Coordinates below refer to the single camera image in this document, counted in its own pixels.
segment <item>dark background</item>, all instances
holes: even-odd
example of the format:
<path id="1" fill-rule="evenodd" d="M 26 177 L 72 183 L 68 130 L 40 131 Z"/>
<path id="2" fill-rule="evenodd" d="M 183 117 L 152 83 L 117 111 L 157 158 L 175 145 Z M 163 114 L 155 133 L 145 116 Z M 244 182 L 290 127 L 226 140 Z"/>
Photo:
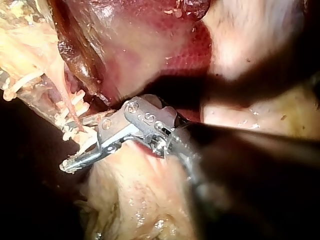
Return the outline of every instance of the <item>dark background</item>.
<path id="1" fill-rule="evenodd" d="M 63 142 L 58 129 L 18 99 L 0 97 L 0 109 L 1 238 L 83 239 L 73 200 L 84 174 L 59 170 L 76 144 Z"/>

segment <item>screw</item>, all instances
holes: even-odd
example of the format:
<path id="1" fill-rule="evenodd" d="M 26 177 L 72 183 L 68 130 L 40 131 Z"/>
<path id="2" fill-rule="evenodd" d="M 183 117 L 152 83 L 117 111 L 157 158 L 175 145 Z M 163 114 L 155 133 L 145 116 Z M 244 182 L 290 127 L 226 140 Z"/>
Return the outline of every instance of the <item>screw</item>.
<path id="1" fill-rule="evenodd" d="M 163 126 L 162 122 L 156 121 L 156 122 L 154 123 L 154 127 L 155 127 L 156 129 L 158 129 L 158 130 L 161 131 L 164 126 Z"/>
<path id="2" fill-rule="evenodd" d="M 110 119 L 104 120 L 102 123 L 102 128 L 104 130 L 108 130 L 110 127 L 111 127 L 111 120 Z"/>
<path id="3" fill-rule="evenodd" d="M 139 108 L 139 104 L 137 102 L 130 102 L 128 106 L 128 111 L 131 114 L 135 114 Z"/>

